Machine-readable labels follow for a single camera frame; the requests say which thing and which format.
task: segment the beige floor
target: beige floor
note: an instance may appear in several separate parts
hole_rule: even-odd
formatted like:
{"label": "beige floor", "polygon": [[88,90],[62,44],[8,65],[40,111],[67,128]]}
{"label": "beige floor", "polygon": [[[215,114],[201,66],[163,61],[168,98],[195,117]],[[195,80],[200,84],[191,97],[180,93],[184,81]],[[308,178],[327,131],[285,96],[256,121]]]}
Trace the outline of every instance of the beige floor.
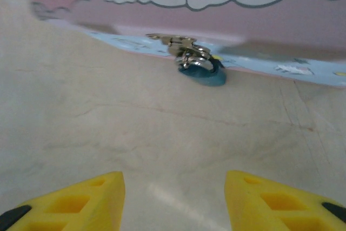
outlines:
{"label": "beige floor", "polygon": [[113,170],[122,230],[230,230],[231,169],[346,204],[345,90],[232,71],[203,87],[28,1],[0,0],[0,212]]}

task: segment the yellow plastic piece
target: yellow plastic piece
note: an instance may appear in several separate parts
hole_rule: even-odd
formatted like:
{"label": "yellow plastic piece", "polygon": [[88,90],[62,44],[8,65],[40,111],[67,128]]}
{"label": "yellow plastic piece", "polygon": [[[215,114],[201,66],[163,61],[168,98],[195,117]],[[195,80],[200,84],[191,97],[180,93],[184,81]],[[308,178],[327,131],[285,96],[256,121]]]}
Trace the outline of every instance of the yellow plastic piece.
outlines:
{"label": "yellow plastic piece", "polygon": [[218,56],[218,55],[211,55],[211,56],[216,60],[223,61],[223,58],[221,56]]}
{"label": "yellow plastic piece", "polygon": [[241,171],[227,173],[225,198],[232,231],[346,230],[346,224],[321,205],[339,203]]}
{"label": "yellow plastic piece", "polygon": [[22,203],[32,210],[8,231],[118,231],[124,200],[123,174],[108,173]]}

